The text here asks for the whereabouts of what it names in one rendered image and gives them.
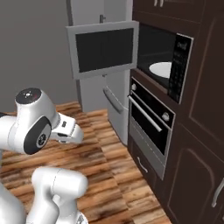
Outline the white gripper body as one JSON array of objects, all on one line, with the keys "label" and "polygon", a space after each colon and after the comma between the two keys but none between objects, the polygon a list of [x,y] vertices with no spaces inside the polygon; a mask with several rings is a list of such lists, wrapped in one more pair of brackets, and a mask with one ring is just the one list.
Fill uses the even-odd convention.
[{"label": "white gripper body", "polygon": [[51,132],[51,139],[61,143],[81,144],[84,133],[77,123],[63,122]]}]

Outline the grey microwave door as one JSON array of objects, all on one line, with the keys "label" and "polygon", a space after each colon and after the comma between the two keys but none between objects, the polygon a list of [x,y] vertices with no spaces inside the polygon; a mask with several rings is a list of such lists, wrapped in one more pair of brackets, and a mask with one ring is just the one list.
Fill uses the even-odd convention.
[{"label": "grey microwave door", "polygon": [[137,21],[67,26],[66,31],[75,80],[137,67]]}]

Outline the black microwave oven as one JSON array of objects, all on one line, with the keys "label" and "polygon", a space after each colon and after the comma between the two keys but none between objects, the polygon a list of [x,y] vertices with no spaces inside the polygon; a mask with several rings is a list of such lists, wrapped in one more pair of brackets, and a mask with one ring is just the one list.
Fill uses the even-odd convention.
[{"label": "black microwave oven", "polygon": [[[181,33],[139,24],[137,68],[167,89],[167,94],[181,103],[193,38]],[[158,62],[171,62],[170,78],[162,78],[149,70]]]}]

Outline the grey fridge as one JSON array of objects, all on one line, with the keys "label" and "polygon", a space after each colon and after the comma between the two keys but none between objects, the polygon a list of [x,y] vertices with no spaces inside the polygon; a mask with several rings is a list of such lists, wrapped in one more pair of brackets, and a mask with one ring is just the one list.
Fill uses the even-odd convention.
[{"label": "grey fridge", "polygon": [[[106,22],[130,21],[132,19],[133,0],[70,0],[70,25],[91,25],[100,23],[100,15]],[[128,144],[128,116],[130,91],[130,71],[99,75],[77,80],[78,101],[83,112],[98,109],[108,110],[108,120],[120,141]],[[110,104],[103,89],[108,88],[122,104],[119,114]]]}]

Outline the black and silver oven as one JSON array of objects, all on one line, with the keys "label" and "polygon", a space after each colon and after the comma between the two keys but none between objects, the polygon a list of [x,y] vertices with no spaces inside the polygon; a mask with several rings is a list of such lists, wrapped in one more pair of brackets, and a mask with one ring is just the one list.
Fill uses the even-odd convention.
[{"label": "black and silver oven", "polygon": [[[136,84],[135,91],[131,89],[132,84]],[[158,132],[129,100],[129,133],[157,175],[163,179],[176,114],[134,77],[130,80],[129,95],[162,129]],[[162,118],[164,112],[169,114],[168,122]]]}]

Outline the dark brown drawer front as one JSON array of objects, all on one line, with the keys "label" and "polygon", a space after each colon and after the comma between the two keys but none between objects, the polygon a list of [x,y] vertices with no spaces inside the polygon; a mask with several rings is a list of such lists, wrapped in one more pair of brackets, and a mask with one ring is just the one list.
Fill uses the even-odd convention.
[{"label": "dark brown drawer front", "polygon": [[[131,136],[128,136],[128,150],[133,160],[136,163],[136,166],[139,168],[140,172],[143,174],[143,177],[146,179],[149,186],[157,193],[163,191],[161,181],[159,180],[158,175],[156,174],[153,167],[150,165],[150,162],[147,160],[146,156],[142,153],[140,148],[137,146],[136,142]],[[137,157],[140,157],[141,163],[148,170],[146,173],[138,163]]]}]

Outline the white round plate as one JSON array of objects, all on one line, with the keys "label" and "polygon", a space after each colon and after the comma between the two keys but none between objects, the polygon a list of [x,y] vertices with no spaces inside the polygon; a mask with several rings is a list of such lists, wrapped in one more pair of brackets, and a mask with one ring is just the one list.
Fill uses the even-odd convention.
[{"label": "white round plate", "polygon": [[172,63],[170,61],[158,62],[149,66],[149,70],[153,74],[162,78],[166,78],[166,79],[170,78],[171,68],[172,68]]}]

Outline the arched dark brown cupboard door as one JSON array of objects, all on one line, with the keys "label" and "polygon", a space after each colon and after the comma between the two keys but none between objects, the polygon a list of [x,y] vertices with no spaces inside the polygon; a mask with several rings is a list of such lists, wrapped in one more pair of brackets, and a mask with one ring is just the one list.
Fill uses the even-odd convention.
[{"label": "arched dark brown cupboard door", "polygon": [[224,164],[198,141],[180,145],[168,209],[173,224],[214,224],[221,205],[212,207]]}]

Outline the tall dark brown cupboard door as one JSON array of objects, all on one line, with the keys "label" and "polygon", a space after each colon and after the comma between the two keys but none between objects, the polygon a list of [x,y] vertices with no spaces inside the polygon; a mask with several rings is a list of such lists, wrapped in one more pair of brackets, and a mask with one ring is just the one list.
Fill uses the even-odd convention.
[{"label": "tall dark brown cupboard door", "polygon": [[193,44],[181,122],[224,161],[224,7],[207,13]]}]

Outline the dark brown overhead cupboard door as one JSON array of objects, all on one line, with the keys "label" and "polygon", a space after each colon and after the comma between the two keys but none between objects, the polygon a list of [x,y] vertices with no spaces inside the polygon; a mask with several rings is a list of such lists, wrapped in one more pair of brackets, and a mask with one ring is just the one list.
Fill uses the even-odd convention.
[{"label": "dark brown overhead cupboard door", "polygon": [[205,2],[206,0],[164,0],[163,7],[160,7],[160,0],[157,0],[155,7],[154,0],[133,0],[133,9],[199,23]]}]

